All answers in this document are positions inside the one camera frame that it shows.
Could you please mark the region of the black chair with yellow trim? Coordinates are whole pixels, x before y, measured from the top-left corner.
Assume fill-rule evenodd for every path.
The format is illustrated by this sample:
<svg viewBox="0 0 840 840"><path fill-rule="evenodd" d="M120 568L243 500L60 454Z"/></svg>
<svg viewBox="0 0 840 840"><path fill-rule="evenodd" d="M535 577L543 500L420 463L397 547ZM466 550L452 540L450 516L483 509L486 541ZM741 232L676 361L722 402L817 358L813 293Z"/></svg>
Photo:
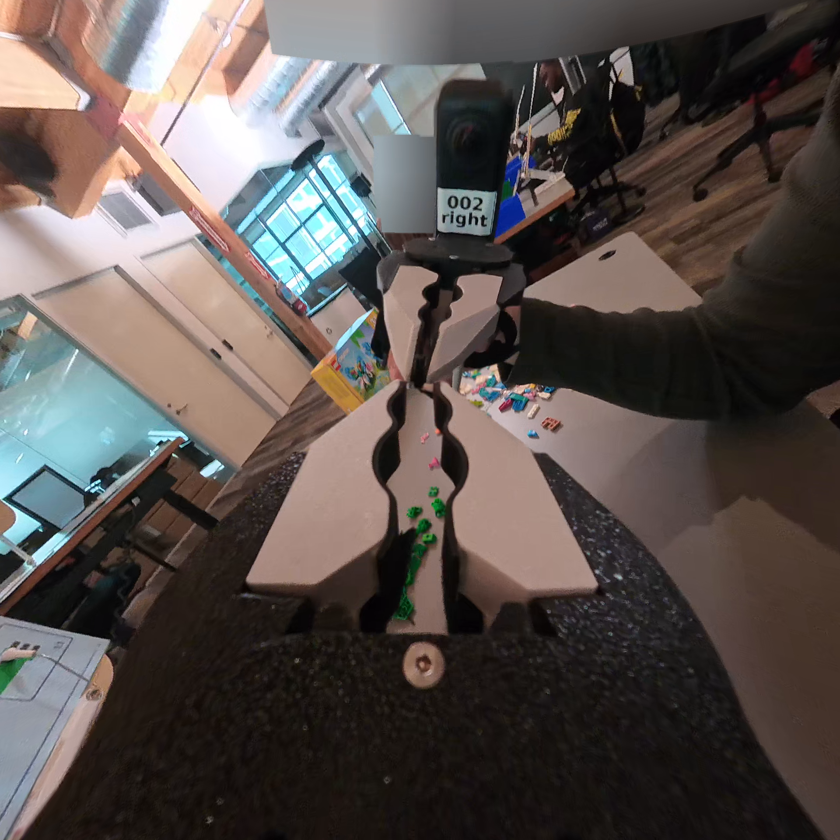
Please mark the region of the black chair with yellow trim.
<svg viewBox="0 0 840 840"><path fill-rule="evenodd" d="M641 90L635 83L634 64L629 48L618 48L610 54L594 54L586 59L582 69L604 66L610 71L613 118L616 129L625 143L626 152L612 169L576 193L583 193L579 207L597 208L607 198L616 198L620 210L612 221L614 225L620 226L633 221L645 209L643 203L628 204L626 195L633 193L637 198L643 198L646 189L640 185L622 182L616 175L616 166L634 153L641 144L646 124L646 107Z"/></svg>

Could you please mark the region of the small wooden document stand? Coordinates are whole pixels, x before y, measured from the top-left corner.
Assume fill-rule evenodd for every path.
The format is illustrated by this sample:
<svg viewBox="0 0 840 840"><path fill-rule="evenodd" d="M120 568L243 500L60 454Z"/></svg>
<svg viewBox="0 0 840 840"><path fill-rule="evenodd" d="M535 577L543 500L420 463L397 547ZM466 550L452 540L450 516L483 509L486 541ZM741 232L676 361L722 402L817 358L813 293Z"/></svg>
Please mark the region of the small wooden document stand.
<svg viewBox="0 0 840 840"><path fill-rule="evenodd" d="M3 500L0 502L1 508L1 523L0 523L0 532L1 532L1 544L9 549L12 553L14 553L21 561L23 561L24 565L33 570L37 568L36 561L25 551L23 551L19 546L17 546L7 535L6 532L15 525L16 522L16 515L14 510L6 504Z"/></svg>

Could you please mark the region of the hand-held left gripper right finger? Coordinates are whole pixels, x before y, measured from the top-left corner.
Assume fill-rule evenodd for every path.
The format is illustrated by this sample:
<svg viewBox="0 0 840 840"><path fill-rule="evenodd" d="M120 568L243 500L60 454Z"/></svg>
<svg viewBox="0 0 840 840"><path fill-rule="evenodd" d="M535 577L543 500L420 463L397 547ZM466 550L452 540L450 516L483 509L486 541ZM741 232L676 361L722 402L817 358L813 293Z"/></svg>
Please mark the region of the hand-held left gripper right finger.
<svg viewBox="0 0 840 840"><path fill-rule="evenodd" d="M596 593L531 449L445 382L434 386L434 417L454 485L442 547L446 619L493 621L507 604Z"/></svg>

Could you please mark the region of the white wall vent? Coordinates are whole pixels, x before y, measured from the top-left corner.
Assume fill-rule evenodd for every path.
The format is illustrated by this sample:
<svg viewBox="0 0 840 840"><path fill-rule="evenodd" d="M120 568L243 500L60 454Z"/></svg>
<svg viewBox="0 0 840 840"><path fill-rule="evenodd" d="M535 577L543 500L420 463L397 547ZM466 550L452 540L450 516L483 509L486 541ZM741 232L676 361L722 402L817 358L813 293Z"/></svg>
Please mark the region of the white wall vent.
<svg viewBox="0 0 840 840"><path fill-rule="evenodd" d="M97 211L123 237L158 227L158 223L150 212L133 197L131 192L124 190L103 194L98 200Z"/></svg>

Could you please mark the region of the black floor lamp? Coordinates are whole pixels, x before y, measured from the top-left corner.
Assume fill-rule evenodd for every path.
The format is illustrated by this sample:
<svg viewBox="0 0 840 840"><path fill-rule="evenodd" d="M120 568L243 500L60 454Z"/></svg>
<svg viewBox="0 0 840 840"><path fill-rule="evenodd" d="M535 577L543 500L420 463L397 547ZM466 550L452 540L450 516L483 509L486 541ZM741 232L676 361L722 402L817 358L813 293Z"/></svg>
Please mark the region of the black floor lamp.
<svg viewBox="0 0 840 840"><path fill-rule="evenodd" d="M294 172L301 172L323 196L330 196L339 209L342 219L339 225L349 238L357 238L364 246L375 251L371 214L356 195L350 183L340 173L339 166L330 155L325 165L321 164L324 141L315 140L304 148L290 164Z"/></svg>

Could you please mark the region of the pile of colourful bricks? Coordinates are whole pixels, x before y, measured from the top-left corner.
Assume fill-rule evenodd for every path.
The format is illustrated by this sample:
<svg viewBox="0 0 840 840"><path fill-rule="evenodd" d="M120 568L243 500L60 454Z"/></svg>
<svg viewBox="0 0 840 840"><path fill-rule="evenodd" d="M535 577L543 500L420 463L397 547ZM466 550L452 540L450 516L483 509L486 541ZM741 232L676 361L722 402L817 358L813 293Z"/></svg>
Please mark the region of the pile of colourful bricks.
<svg viewBox="0 0 840 840"><path fill-rule="evenodd" d="M539 414L541 405L551 401L557 390L555 386L533 383L508 386L495 365L463 370L458 385L459 393L484 413L523 414L529 420Z"/></svg>

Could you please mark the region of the silver air duct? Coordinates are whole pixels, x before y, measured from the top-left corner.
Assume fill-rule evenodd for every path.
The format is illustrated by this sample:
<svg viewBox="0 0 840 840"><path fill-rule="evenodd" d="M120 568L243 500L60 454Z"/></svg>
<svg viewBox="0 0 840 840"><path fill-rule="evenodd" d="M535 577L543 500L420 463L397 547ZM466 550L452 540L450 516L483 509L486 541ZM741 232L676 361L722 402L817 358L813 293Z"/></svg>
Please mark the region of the silver air duct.
<svg viewBox="0 0 840 840"><path fill-rule="evenodd" d="M81 42L96 66L124 87L159 93L209 1L86 1Z"/></svg>
<svg viewBox="0 0 840 840"><path fill-rule="evenodd" d="M274 119L279 131L298 137L300 126L350 67L340 61L278 56L254 90L231 99L231 109L251 128Z"/></svg>

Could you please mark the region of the brown standing desk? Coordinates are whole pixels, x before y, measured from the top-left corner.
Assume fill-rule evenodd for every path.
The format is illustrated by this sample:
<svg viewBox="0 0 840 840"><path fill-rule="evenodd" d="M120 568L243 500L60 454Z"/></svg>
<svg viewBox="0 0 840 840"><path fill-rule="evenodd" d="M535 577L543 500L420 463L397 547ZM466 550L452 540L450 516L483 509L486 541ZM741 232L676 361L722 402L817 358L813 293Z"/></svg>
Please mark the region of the brown standing desk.
<svg viewBox="0 0 840 840"><path fill-rule="evenodd" d="M214 529L215 517L175 491L168 467L184 444L178 437L159 445L26 560L2 584L2 616L48 626L63 623L90 574L161 503L206 531Z"/></svg>

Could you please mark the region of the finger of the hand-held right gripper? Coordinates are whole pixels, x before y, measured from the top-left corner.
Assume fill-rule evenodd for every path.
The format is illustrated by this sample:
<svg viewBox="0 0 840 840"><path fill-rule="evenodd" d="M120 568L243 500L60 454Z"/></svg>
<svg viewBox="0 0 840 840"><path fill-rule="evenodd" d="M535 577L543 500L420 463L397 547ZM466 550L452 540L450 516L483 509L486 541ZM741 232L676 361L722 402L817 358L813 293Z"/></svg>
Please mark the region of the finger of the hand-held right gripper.
<svg viewBox="0 0 840 840"><path fill-rule="evenodd" d="M499 275L465 275L455 285L433 329L426 382L449 379L467 356L484 347L495 334L501 307Z"/></svg>
<svg viewBox="0 0 840 840"><path fill-rule="evenodd" d="M388 350L385 361L393 379L423 387L427 378L427 338L438 291L438 274L420 266L400 266L384 293L382 312Z"/></svg>

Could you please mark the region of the white tray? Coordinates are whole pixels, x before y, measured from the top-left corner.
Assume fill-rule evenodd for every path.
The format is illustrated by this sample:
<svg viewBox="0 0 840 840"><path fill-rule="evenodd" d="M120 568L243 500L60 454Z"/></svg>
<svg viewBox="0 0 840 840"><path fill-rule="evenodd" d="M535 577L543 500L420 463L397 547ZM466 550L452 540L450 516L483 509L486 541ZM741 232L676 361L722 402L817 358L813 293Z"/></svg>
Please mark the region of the white tray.
<svg viewBox="0 0 840 840"><path fill-rule="evenodd" d="M75 706L66 726L58 736L31 792L6 838L24 838L36 817L43 811L52 795L58 790L88 735L109 693L114 666L104 655L93 672L91 681Z"/></svg>

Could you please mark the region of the pile of small green bricks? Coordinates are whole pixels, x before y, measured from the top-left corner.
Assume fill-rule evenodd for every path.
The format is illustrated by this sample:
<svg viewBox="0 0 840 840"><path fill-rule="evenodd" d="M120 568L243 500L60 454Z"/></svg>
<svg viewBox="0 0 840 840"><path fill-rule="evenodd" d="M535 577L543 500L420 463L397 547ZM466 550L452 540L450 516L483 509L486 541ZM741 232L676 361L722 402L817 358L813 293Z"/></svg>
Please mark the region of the pile of small green bricks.
<svg viewBox="0 0 840 840"><path fill-rule="evenodd" d="M408 524L413 530L409 561L402 584L402 593L392 619L397 623L414 623L417 614L417 579L431 552L439 547L448 503L440 486L427 489L427 501L406 510Z"/></svg>

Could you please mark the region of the black framed screen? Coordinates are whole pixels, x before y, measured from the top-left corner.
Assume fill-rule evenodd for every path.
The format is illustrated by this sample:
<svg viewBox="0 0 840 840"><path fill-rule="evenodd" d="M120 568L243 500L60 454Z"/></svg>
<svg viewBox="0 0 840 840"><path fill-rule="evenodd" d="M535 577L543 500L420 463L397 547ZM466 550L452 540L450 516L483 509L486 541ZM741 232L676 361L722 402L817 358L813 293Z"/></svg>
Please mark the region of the black framed screen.
<svg viewBox="0 0 840 840"><path fill-rule="evenodd" d="M86 510L84 489L44 465L8 493L3 501L45 528L60 531Z"/></svg>

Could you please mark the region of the stack of cardboard boxes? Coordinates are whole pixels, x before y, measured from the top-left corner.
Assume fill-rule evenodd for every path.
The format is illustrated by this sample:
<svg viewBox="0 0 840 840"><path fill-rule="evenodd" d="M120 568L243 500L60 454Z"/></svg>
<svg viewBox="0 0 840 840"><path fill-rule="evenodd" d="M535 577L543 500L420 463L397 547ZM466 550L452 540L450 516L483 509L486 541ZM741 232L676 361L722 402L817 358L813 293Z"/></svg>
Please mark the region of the stack of cardboard boxes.
<svg viewBox="0 0 840 840"><path fill-rule="evenodd" d="M223 481L215 477L204 477L192 462L177 455L171 457L166 471L175 478L173 491L204 510L208 509L224 488ZM141 524L157 532L180 538L186 534L193 522L168 503L159 501Z"/></svg>

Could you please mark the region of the yellow toy brick box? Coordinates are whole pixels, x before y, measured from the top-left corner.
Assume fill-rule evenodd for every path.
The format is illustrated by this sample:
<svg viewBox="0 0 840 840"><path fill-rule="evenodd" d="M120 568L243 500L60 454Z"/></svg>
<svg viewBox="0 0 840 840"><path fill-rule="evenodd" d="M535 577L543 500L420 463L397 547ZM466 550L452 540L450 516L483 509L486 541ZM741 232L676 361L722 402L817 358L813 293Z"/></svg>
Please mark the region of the yellow toy brick box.
<svg viewBox="0 0 840 840"><path fill-rule="evenodd" d="M372 349L377 317L374 308L357 318L311 372L311 378L346 414L391 382L386 362Z"/></svg>

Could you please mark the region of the black ceiling speaker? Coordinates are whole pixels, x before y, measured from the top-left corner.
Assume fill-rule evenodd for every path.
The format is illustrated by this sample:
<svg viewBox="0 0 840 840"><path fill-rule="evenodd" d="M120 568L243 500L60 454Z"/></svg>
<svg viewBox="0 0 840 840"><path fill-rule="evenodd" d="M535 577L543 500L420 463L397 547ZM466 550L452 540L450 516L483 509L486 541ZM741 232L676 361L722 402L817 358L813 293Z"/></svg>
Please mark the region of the black ceiling speaker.
<svg viewBox="0 0 840 840"><path fill-rule="evenodd" d="M56 164L33 139L21 133L1 132L1 163L14 177L14 182L41 198L53 200Z"/></svg>

